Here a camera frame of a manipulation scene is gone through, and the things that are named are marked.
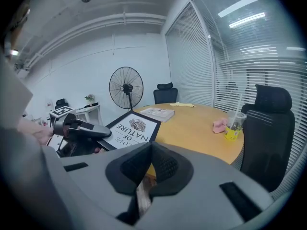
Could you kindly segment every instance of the potted plant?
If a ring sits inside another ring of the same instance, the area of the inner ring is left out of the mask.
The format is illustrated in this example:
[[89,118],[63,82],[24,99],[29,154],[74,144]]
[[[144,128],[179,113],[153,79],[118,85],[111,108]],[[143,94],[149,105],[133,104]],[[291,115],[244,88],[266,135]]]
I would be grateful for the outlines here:
[[85,97],[85,99],[88,101],[89,105],[92,106],[92,104],[94,103],[94,95],[89,94]]

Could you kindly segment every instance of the ceiling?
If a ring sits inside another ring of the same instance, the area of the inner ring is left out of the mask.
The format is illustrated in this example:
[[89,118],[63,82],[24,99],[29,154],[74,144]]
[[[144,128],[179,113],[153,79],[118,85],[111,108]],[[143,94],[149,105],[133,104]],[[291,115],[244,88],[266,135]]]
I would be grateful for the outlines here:
[[[167,16],[174,0],[31,0],[30,14],[18,37],[15,49],[20,54],[16,63],[23,65],[40,49],[71,28],[94,19],[116,14],[132,13]],[[154,23],[142,24],[153,31]]]

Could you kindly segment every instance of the fan stand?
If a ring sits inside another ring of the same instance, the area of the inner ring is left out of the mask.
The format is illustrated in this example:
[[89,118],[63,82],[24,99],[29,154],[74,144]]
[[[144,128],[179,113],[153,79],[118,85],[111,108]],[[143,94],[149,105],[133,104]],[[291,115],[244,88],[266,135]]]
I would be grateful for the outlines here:
[[130,109],[132,110],[131,92],[133,90],[133,86],[131,84],[124,83],[124,85],[120,89],[128,96],[129,103],[130,103]]

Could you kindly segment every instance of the headrest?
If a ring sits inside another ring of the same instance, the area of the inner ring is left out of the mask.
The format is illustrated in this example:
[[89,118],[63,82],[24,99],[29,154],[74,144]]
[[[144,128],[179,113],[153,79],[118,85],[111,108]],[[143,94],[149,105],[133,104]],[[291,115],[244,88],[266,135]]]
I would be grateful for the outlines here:
[[57,105],[62,105],[65,103],[65,99],[57,100]]
[[256,84],[255,108],[268,113],[285,113],[292,107],[292,98],[287,90],[280,87]]
[[167,90],[167,89],[171,89],[173,87],[173,83],[170,82],[170,83],[167,83],[167,84],[158,84],[157,85],[157,88],[159,90]]

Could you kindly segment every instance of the fingerprint graphic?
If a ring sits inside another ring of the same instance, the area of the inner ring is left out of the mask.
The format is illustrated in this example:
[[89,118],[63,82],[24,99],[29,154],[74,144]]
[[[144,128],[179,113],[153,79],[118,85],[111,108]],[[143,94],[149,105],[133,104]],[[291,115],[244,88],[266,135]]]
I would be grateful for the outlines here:
[[132,120],[129,121],[129,123],[130,123],[132,128],[134,128],[138,131],[144,132],[145,129],[146,129],[146,124],[139,119],[132,119]]

